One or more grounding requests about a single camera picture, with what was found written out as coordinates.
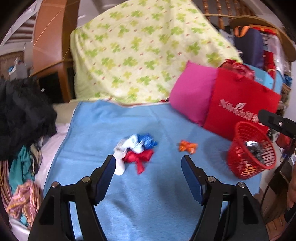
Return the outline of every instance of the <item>pink pillow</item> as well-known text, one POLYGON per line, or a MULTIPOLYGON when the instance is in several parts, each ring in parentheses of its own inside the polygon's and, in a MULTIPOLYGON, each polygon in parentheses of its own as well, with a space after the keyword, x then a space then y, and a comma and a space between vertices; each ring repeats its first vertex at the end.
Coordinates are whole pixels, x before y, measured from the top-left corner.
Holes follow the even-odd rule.
POLYGON ((189 120, 203 126, 209 111, 217 69, 187 62, 170 94, 170 104, 189 120))

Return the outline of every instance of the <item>silver bolt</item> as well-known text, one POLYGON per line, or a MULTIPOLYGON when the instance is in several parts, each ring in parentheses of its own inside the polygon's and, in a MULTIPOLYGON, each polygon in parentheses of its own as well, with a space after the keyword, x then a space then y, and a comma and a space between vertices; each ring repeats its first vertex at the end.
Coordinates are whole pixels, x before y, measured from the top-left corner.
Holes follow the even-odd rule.
POLYGON ((246 187, 246 184, 244 184, 243 182, 239 182, 239 186, 240 186, 241 188, 245 188, 245 187, 246 187))
POLYGON ((82 182, 83 183, 88 183, 90 180, 91 180, 90 177, 84 177, 84 178, 82 178, 82 182))
POLYGON ((214 183, 216 181, 216 178, 214 177, 208 177, 207 180, 211 183, 214 183))
POLYGON ((53 187, 53 188, 56 188, 56 187, 58 187, 58 186, 59 186, 59 183, 58 183, 58 182, 53 182, 53 183, 52 183, 52 187, 53 187))

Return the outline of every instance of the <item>red plastic basket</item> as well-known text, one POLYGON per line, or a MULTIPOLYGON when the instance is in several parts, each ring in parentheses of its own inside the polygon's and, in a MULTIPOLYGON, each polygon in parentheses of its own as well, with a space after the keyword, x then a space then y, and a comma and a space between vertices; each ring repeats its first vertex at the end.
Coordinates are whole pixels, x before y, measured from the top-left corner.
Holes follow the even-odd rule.
POLYGON ((249 122, 240 121, 235 125, 234 139, 227 156, 230 170, 241 179, 251 178, 258 173, 273 169, 276 164, 274 148, 266 134, 249 122), (256 141, 264 149, 261 163, 247 149, 246 141, 256 141))

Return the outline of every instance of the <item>blue bedspread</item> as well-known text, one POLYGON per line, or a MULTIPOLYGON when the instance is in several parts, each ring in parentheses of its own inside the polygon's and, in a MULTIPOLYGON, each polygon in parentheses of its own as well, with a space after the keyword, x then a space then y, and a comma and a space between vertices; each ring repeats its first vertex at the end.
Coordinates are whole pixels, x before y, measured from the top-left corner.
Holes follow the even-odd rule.
MULTIPOLYGON (((135 133, 150 133, 158 142, 146 170, 137 175, 135 164, 114 176, 105 199, 95 207, 108 241, 188 240, 202 207, 194 201, 181 170, 178 143, 198 143, 194 163, 223 183, 236 184, 226 165, 230 142, 189 122, 169 104, 120 107, 97 101, 82 102, 74 113, 67 137, 51 166, 44 191, 53 181, 72 184, 100 167, 116 144, 135 133)), ((246 180, 252 194, 261 175, 246 180)), ((74 233, 81 237, 75 204, 71 203, 74 233)))

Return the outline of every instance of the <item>clover patterned sheet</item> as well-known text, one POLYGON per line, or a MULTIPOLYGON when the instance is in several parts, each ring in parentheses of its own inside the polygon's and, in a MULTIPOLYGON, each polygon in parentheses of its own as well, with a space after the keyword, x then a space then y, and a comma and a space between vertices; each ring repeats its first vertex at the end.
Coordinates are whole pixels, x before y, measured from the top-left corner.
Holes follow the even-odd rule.
POLYGON ((71 33, 79 99, 168 98, 188 60, 218 67, 236 49, 190 0, 129 0, 71 33))

